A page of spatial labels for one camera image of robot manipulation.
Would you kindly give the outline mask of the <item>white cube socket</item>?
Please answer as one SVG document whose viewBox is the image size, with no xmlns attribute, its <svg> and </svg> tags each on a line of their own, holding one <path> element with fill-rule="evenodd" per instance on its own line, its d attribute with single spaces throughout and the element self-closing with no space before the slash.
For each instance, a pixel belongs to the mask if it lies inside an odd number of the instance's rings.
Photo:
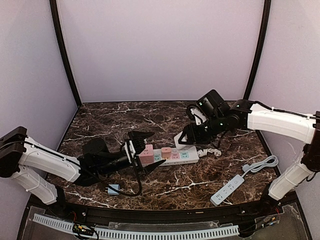
<svg viewBox="0 0 320 240">
<path fill-rule="evenodd" d="M 185 144 L 188 138 L 186 137 L 186 134 L 183 133 L 182 131 L 178 133 L 173 139 L 174 139 L 175 148 L 179 151 L 187 150 L 192 147 L 192 145 L 190 144 Z"/>
</svg>

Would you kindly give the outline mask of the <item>white multicolour power strip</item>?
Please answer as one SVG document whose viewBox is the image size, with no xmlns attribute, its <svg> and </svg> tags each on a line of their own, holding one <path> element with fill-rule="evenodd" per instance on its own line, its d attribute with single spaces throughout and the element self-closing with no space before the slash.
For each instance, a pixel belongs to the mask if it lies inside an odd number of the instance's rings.
<svg viewBox="0 0 320 240">
<path fill-rule="evenodd" d="M 172 148 L 171 157 L 169 159 L 163 159 L 161 157 L 161 148 L 159 149 L 153 148 L 153 152 L 154 152 L 154 162 L 165 160 L 165 163 L 160 165 L 161 167 L 193 164 L 193 163 L 197 163 L 200 159 L 195 146 L 192 146 L 187 150 L 177 150 L 176 148 Z"/>
</svg>

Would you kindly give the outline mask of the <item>pink cube socket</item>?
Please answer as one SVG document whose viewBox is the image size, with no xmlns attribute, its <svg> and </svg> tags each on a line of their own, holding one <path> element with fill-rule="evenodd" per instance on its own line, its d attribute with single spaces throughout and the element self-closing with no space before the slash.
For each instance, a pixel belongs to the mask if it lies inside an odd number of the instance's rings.
<svg viewBox="0 0 320 240">
<path fill-rule="evenodd" d="M 143 165 L 152 164 L 154 162 L 154 149 L 152 144 L 147 144 L 145 149 L 138 155 Z"/>
</svg>

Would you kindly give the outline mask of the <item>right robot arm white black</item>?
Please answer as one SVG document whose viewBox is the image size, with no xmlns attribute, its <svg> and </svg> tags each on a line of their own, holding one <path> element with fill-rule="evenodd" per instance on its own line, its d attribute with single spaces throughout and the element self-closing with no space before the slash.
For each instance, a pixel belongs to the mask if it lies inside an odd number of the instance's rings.
<svg viewBox="0 0 320 240">
<path fill-rule="evenodd" d="M 320 171 L 320 113 L 303 114 L 240 99 L 232 106 L 214 89 L 187 107 L 193 123 L 185 126 L 176 145 L 207 145 L 220 133 L 235 129 L 266 131 L 304 143 L 300 159 L 270 185 L 263 201 L 279 202 L 307 177 Z"/>
</svg>

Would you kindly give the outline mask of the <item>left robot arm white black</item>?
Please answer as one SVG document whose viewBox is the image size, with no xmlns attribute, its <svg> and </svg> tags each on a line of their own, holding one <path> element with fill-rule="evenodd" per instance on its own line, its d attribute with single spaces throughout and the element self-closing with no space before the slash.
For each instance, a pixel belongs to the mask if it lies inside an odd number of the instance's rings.
<svg viewBox="0 0 320 240">
<path fill-rule="evenodd" d="M 143 166 L 139 154 L 147 147 L 146 139 L 152 132 L 131 131 L 117 152 L 110 152 L 103 138 L 93 138 L 82 147 L 82 156 L 73 157 L 45 147 L 18 126 L 0 139 L 0 176 L 21 185 L 26 192 L 50 206 L 65 201 L 64 190 L 43 179 L 35 169 L 58 176 L 81 187 L 102 183 L 101 176 L 133 168 L 142 193 L 140 174 L 144 176 L 163 164 L 164 160 Z"/>
</svg>

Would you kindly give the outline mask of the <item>pink usb charger plug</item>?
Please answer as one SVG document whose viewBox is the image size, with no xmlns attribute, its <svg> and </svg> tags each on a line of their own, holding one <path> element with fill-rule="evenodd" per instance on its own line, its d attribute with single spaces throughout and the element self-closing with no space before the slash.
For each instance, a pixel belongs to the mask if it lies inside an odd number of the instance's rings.
<svg viewBox="0 0 320 240">
<path fill-rule="evenodd" d="M 172 148 L 171 147 L 162 147 L 161 148 L 161 157 L 163 159 L 170 159 L 172 155 Z"/>
</svg>

